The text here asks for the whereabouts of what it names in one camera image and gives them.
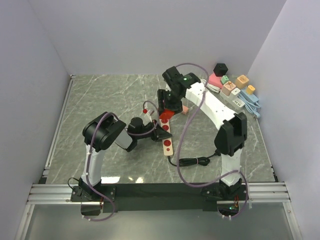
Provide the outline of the red cube plug adapter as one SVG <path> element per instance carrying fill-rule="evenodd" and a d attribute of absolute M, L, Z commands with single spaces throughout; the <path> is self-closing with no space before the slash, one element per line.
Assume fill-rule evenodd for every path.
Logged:
<path fill-rule="evenodd" d="M 174 111 L 165 109 L 159 116 L 162 120 L 170 120 L 175 115 Z"/>

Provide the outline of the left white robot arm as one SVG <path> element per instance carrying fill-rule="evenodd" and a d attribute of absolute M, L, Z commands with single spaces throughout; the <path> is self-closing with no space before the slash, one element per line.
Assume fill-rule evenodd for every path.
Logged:
<path fill-rule="evenodd" d="M 150 119 L 144 124 L 140 117 L 131 119 L 128 126 L 118 120 L 114 115 L 104 112 L 89 122 L 83 129 L 84 143 L 87 156 L 85 167 L 78 180 L 78 186 L 72 190 L 71 199 L 81 198 L 86 202 L 102 200 L 100 194 L 110 198 L 111 193 L 103 190 L 101 169 L 106 150 L 116 144 L 121 149 L 131 152 L 138 140 L 150 138 L 152 141 L 161 142 L 172 137 L 172 134 L 162 128 L 155 119 Z"/>

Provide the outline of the small pink plug adapter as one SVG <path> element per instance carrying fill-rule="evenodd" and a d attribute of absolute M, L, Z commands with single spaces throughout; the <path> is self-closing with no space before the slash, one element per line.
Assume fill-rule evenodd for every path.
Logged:
<path fill-rule="evenodd" d="M 189 108 L 188 108 L 187 106 L 183 105 L 183 106 L 182 106 L 182 112 L 181 112 L 181 113 L 182 113 L 183 115 L 186 115 L 188 112 L 189 112 Z"/>

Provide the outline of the green plug adapter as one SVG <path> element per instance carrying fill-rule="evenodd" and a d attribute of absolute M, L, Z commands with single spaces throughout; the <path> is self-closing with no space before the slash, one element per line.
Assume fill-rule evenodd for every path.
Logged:
<path fill-rule="evenodd" d="M 220 82 L 222 85 L 224 85 L 225 83 L 227 83 L 229 81 L 229 78 L 227 75 L 223 75 L 221 78 L 220 78 Z"/>

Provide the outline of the orange cube adapter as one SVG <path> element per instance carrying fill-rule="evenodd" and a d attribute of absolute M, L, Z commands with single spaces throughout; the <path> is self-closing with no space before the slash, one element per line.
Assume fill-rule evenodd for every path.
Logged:
<path fill-rule="evenodd" d="M 249 79 L 248 79 L 248 77 L 247 76 L 245 76 L 245 75 L 240 75 L 240 76 L 238 76 L 237 78 L 236 78 L 236 80 L 235 80 L 235 85 L 236 85 L 236 87 L 238 88 L 238 89 L 243 89 L 243 88 L 245 88 L 245 87 L 247 87 L 248 86 L 248 84 L 249 84 Z"/>

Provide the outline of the aluminium rail frame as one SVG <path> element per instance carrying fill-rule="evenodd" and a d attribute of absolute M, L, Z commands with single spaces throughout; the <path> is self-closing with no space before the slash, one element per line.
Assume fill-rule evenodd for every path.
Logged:
<path fill-rule="evenodd" d="M 202 210 L 124 211 L 101 222 L 82 219 L 80 204 L 70 201 L 68 177 L 84 166 L 80 139 L 82 110 L 94 93 L 123 97 L 122 119 L 137 114 L 144 100 L 155 101 L 165 82 L 157 74 L 75 75 L 64 100 L 61 120 L 45 170 L 45 184 L 31 187 L 19 240 L 300 240 L 302 238 L 287 187 L 276 182 L 259 122 L 248 115 L 248 143 L 242 171 L 251 187 L 250 201 L 234 220 Z"/>

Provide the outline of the blue power strip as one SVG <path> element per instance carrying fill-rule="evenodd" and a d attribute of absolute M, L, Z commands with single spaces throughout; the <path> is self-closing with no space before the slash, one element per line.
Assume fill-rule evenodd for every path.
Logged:
<path fill-rule="evenodd" d="M 246 110 L 254 116 L 254 118 L 259 119 L 261 117 L 259 98 L 255 94 L 248 94 L 246 88 L 240 90 L 238 98 L 244 102 Z"/>

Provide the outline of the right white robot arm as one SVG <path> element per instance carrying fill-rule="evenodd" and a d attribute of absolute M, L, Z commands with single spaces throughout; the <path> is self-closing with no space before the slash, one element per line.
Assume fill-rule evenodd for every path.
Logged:
<path fill-rule="evenodd" d="M 175 66 L 168 68 L 162 77 L 169 89 L 157 92 L 159 117 L 169 120 L 183 110 L 185 98 L 197 106 L 218 130 L 214 145 L 221 155 L 221 176 L 217 180 L 204 183 L 208 195 L 216 201 L 234 200 L 248 190 L 242 185 L 241 153 L 247 140 L 247 117 L 225 106 L 212 93 L 200 78 L 190 72 L 182 75 Z"/>

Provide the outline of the beige pink cube adapter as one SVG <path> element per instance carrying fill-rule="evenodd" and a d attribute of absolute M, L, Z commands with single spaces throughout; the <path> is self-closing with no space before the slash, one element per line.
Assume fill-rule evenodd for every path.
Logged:
<path fill-rule="evenodd" d="M 223 85 L 221 92 L 224 93 L 226 96 L 229 96 L 235 88 L 236 85 L 233 82 L 228 81 Z"/>

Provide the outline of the yellow plug adapter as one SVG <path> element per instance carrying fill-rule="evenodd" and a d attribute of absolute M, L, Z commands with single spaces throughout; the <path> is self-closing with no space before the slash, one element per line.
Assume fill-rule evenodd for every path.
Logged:
<path fill-rule="evenodd" d="M 246 93 L 248 95 L 253 95 L 254 92 L 255 92 L 256 88 L 252 85 L 248 85 L 247 88 L 246 88 Z"/>

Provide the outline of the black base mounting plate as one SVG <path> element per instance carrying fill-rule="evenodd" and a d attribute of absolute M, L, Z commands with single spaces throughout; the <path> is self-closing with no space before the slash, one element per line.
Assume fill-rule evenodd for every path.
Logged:
<path fill-rule="evenodd" d="M 244 184 L 227 187 L 224 183 L 213 183 L 202 188 L 189 187 L 183 183 L 114 183 L 99 184 L 93 192 L 80 183 L 72 188 L 70 201 L 81 203 L 85 216 L 112 211 L 169 211 L 202 210 L 216 212 L 224 203 L 238 204 L 246 201 L 248 191 Z"/>

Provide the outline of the black cube adapter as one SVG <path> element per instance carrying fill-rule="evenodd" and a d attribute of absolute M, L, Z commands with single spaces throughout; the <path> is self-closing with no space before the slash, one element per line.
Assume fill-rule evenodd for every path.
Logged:
<path fill-rule="evenodd" d="M 217 77 L 222 77 L 228 72 L 228 67 L 224 63 L 217 63 L 213 69 L 213 72 Z"/>

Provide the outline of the white usb power strip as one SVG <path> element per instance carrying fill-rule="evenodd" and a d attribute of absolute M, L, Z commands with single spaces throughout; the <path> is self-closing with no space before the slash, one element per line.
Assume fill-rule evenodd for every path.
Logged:
<path fill-rule="evenodd" d="M 230 96 L 226 96 L 222 91 L 220 91 L 219 95 L 236 109 L 242 109 L 245 106 L 244 101 L 239 97 L 231 99 Z"/>

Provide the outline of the beige red power strip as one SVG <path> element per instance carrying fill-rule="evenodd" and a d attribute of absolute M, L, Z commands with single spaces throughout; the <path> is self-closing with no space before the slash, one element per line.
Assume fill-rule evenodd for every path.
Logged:
<path fill-rule="evenodd" d="M 161 119 L 160 120 L 160 126 L 162 127 L 163 130 L 166 131 L 167 134 L 171 134 L 171 127 L 170 127 L 170 122 L 168 119 Z M 170 157 L 174 154 L 173 151 L 173 143 L 172 143 L 172 135 L 166 136 L 162 140 L 162 146 L 163 146 L 163 154 L 166 157 Z"/>

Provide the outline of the pink power strip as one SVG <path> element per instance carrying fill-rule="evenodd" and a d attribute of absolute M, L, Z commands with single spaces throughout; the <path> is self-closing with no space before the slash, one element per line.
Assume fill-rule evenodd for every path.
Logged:
<path fill-rule="evenodd" d="M 222 82 L 221 82 L 221 77 L 220 76 L 216 76 L 215 73 L 212 73 L 209 76 L 209 80 L 208 80 L 208 84 L 218 87 L 218 88 L 222 88 Z"/>

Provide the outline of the white charger plug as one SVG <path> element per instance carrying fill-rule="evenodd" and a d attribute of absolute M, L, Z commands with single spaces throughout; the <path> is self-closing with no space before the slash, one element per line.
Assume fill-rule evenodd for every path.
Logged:
<path fill-rule="evenodd" d="M 240 94 L 241 90 L 239 88 L 235 88 L 230 92 L 230 98 L 231 99 L 236 99 L 238 97 L 238 95 Z"/>

